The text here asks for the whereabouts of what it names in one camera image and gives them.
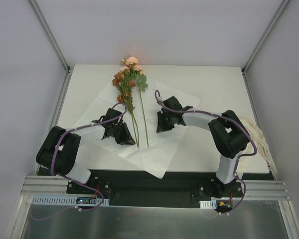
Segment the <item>translucent white wrapping paper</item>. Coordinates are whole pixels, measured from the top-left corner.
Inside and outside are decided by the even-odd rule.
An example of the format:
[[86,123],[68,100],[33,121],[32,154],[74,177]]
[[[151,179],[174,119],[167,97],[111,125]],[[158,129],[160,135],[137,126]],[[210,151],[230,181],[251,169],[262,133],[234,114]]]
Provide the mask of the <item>translucent white wrapping paper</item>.
[[183,138],[185,128],[157,133],[157,112],[160,106],[156,103],[154,92],[160,91],[162,97],[175,96],[181,105],[198,106],[200,100],[183,91],[168,87],[158,81],[147,79],[148,88],[142,93],[149,135],[149,147],[146,145],[145,127],[142,109],[137,92],[133,92],[134,114],[139,127],[140,146],[121,146],[112,138],[94,141],[79,148],[77,161],[86,168],[113,168],[113,160],[121,158],[157,178],[165,174],[176,150]]

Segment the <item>orange brown flower bunch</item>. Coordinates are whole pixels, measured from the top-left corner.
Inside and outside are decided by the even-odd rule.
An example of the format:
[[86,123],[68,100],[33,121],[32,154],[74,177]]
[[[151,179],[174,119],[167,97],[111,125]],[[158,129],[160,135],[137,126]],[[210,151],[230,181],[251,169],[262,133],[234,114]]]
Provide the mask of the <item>orange brown flower bunch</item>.
[[136,140],[136,145],[139,147],[139,128],[138,123],[136,121],[134,115],[134,104],[133,104],[133,89],[136,87],[136,82],[134,81],[134,77],[130,70],[123,70],[114,75],[114,79],[112,80],[112,85],[116,87],[119,91],[117,96],[117,101],[120,103],[125,103],[127,105],[127,109],[132,117],[132,125]]

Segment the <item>pink rose stem with leaves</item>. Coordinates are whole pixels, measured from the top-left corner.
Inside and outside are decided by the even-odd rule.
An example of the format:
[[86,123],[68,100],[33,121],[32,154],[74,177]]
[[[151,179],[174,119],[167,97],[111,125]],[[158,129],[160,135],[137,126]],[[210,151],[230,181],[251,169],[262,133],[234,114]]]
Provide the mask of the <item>pink rose stem with leaves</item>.
[[143,97],[142,97],[142,93],[144,93],[146,91],[146,89],[148,88],[147,77],[144,74],[144,72],[142,74],[137,74],[136,72],[131,71],[131,73],[134,77],[134,81],[136,82],[136,87],[133,89],[133,92],[137,92],[138,96],[139,96],[140,105],[141,105],[141,109],[142,109],[142,115],[143,115],[143,121],[144,121],[144,127],[145,127],[146,145],[147,145],[147,147],[149,147],[150,144],[149,144],[148,127],[147,127],[144,101],[143,101]]

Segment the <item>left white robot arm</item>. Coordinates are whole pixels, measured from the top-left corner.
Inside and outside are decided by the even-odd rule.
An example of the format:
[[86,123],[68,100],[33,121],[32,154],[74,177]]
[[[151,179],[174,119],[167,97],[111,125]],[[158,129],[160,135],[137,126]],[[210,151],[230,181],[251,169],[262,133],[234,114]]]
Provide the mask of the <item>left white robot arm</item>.
[[96,176],[76,162],[79,147],[107,138],[113,138],[118,145],[135,145],[136,142],[123,121],[123,115],[124,113],[109,108],[105,115],[83,126],[68,130],[54,126],[38,151],[36,162],[48,168],[51,175],[60,175],[78,182],[78,188],[83,193],[92,193],[96,186]]

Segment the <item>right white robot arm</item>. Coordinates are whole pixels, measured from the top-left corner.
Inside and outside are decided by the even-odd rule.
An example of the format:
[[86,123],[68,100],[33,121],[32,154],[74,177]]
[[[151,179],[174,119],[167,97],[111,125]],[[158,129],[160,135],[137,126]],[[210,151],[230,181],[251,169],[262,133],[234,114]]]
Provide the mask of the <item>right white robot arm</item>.
[[212,182],[207,183],[204,192],[215,198],[228,195],[236,183],[235,174],[239,156],[249,143],[249,134],[232,110],[218,116],[202,113],[192,106],[179,103],[174,96],[161,102],[157,114],[157,133],[170,131],[175,125],[194,126],[211,133],[220,153],[219,167]]

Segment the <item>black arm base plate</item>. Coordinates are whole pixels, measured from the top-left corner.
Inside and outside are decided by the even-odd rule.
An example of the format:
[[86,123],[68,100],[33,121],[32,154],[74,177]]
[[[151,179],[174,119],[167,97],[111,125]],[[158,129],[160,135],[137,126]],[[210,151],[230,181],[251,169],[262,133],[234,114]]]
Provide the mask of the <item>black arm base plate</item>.
[[209,201],[215,173],[166,172],[159,179],[144,171],[92,170],[92,187],[111,206],[199,208]]

